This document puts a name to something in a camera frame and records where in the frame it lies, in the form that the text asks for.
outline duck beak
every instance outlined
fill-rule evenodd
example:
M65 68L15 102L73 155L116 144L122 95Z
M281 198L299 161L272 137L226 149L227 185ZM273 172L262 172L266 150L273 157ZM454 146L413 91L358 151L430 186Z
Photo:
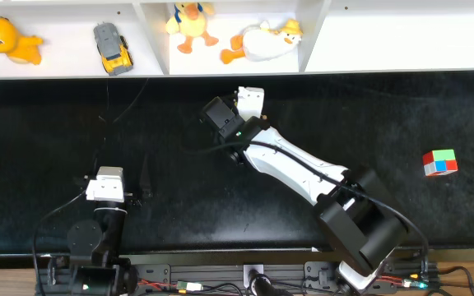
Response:
M186 16L188 16L188 19L195 21L198 19L198 8L196 4L189 4L186 6L184 9L184 12L186 12Z

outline wooden surface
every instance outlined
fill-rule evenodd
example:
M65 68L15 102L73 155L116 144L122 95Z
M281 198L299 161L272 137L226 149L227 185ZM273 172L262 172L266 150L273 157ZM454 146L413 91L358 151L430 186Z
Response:
M441 270L452 266L465 266L472 274L474 280L474 262L443 262L439 263ZM467 278L463 271L455 271L451 275L444 275L442 281L447 283L467 284ZM0 295L33 295L35 285L34 270L0 270ZM453 296L471 295L466 288L447 288L447 292ZM401 292L396 295L420 296L426 292Z

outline colorful cube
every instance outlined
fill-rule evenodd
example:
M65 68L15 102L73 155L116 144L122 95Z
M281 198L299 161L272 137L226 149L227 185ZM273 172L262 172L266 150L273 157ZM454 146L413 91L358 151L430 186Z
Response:
M424 155L425 176L445 175L458 171L454 150L433 150Z

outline plush toy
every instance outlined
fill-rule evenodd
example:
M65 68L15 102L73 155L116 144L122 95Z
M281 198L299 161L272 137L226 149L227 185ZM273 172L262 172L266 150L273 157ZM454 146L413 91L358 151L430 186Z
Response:
M294 50L302 35L300 23L295 20L288 20L280 32L271 30L268 22L264 21L260 26L250 26L242 35L232 37L231 49L234 51L224 49L221 60L229 64L236 58L244 57L253 62L278 58Z
M180 33L186 36L186 41L177 48L182 53L191 53L193 38L203 37L206 46L213 46L219 39L210 36L206 32L207 22L204 13L212 15L213 6L205 2L177 2L174 5L174 15L165 25L165 30L169 34Z
M41 63L38 45L43 40L39 37L25 37L16 27L4 17L0 17L0 53L5 53L8 58L17 63Z

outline yellow hat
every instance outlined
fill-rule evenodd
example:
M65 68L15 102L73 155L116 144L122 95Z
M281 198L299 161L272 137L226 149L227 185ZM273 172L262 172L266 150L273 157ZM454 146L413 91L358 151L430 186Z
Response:
M303 32L301 32L301 29L300 29L300 23L296 20L288 20L286 22L286 25L281 29L281 32L285 32L285 33L293 34L293 35L303 34Z

